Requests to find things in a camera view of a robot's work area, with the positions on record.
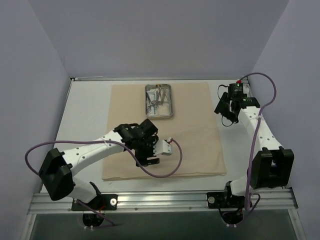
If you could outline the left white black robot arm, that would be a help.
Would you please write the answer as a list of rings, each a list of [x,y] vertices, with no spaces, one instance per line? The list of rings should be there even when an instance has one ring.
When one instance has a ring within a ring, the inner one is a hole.
[[[167,145],[157,133],[157,127],[146,119],[141,124],[120,124],[90,144],[81,143],[65,151],[54,148],[47,153],[39,176],[52,201],[70,197],[95,210],[101,203],[98,188],[92,182],[76,179],[76,175],[101,159],[130,150],[139,164],[147,166],[148,158],[162,154]]]

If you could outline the metal instrument tray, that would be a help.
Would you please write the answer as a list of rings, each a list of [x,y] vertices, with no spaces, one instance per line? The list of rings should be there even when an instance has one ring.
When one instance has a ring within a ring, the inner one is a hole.
[[[145,93],[145,115],[148,119],[166,120],[173,117],[172,86],[168,83],[147,84]]]

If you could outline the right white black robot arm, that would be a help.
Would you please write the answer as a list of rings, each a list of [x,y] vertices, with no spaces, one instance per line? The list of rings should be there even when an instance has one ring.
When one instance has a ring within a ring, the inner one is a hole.
[[[285,149],[267,125],[258,100],[244,92],[242,83],[232,83],[222,94],[214,112],[233,124],[241,123],[252,138],[245,176],[230,182],[222,193],[223,203],[234,206],[240,196],[261,188],[284,187],[289,183],[294,153]]]

